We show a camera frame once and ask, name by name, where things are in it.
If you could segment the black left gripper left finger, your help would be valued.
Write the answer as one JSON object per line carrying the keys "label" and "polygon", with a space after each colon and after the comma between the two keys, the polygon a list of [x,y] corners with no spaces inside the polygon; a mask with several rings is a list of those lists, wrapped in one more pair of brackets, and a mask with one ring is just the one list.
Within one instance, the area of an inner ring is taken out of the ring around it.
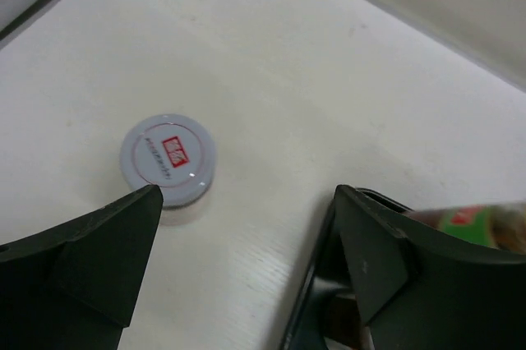
{"label": "black left gripper left finger", "polygon": [[163,196],[146,186],[1,246],[3,349],[115,349],[133,317]]}

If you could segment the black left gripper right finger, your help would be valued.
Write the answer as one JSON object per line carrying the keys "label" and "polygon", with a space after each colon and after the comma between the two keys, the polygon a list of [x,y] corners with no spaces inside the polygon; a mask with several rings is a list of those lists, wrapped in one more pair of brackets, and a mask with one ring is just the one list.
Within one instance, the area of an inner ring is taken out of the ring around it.
{"label": "black left gripper right finger", "polygon": [[335,190],[345,260],[377,349],[522,349],[525,259]]}

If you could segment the green label sauce bottle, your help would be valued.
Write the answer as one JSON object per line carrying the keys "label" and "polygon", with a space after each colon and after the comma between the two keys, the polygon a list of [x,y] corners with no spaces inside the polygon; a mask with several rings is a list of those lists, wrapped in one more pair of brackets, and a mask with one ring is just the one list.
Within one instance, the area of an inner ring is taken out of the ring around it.
{"label": "green label sauce bottle", "polygon": [[404,215],[466,242],[525,253],[524,202],[408,211]]}

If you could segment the white lid sauce jar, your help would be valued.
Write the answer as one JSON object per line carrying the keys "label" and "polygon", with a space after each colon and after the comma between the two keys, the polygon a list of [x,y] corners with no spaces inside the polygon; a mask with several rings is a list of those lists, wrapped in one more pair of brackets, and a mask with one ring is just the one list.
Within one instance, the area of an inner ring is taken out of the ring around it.
{"label": "white lid sauce jar", "polygon": [[212,135],[196,120],[168,113],[148,117],[125,136],[119,166],[132,190],[159,187],[163,225],[183,225],[205,210],[215,177],[217,149]]}

